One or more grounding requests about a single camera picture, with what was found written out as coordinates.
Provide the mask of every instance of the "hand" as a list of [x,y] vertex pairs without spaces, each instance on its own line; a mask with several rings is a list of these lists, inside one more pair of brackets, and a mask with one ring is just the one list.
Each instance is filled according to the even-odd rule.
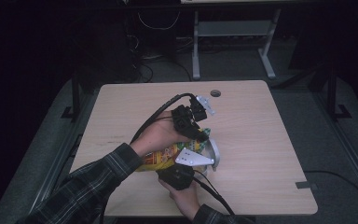
[[172,112],[162,112],[157,120],[150,124],[144,132],[131,143],[133,150],[141,157],[161,151],[177,142],[188,142],[190,139],[182,136],[173,128]]
[[188,189],[182,190],[174,189],[161,179],[159,179],[158,182],[170,192],[170,197],[175,201],[179,211],[190,221],[193,221],[200,209],[196,182],[193,181]]

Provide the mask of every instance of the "wooden table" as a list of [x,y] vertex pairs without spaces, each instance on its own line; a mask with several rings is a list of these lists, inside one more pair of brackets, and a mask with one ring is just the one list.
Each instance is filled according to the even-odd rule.
[[[221,91],[212,97],[212,90]],[[122,143],[174,95],[210,98],[216,111],[199,122],[211,128],[220,149],[217,171],[208,178],[238,215],[306,215],[318,207],[264,81],[123,84],[102,87],[76,154],[72,171],[100,159]],[[178,105],[189,105],[188,97]],[[200,188],[201,203],[226,209]],[[134,173],[112,194],[105,214],[115,217],[181,216],[155,172]]]

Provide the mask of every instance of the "shirt sleeve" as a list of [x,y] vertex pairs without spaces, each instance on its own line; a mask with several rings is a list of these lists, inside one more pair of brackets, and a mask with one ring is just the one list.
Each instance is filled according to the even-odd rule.
[[225,216],[203,204],[193,219],[193,224],[252,224],[247,217]]
[[142,159],[122,144],[102,159],[74,171],[61,188],[18,223],[91,223],[103,202],[142,164]]

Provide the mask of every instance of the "person's right hand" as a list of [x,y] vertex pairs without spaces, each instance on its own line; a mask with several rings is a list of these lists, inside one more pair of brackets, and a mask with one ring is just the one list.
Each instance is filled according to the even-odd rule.
[[188,189],[177,190],[161,179],[158,182],[170,192],[170,197],[175,201],[179,211],[190,221],[193,221],[200,209],[197,183],[193,181]]

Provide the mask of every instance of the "yellow bag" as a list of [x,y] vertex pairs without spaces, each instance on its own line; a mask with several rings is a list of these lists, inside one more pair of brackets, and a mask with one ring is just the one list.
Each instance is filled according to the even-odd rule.
[[[211,129],[201,130],[206,133],[208,136],[211,133]],[[141,165],[137,172],[142,171],[157,171],[161,169],[166,169],[174,165],[174,160],[176,156],[180,153],[183,148],[195,151],[201,154],[202,150],[205,149],[205,142],[198,142],[197,140],[191,140],[190,142],[180,142],[173,144],[170,147],[165,148],[162,151],[152,152],[143,157],[144,164]]]

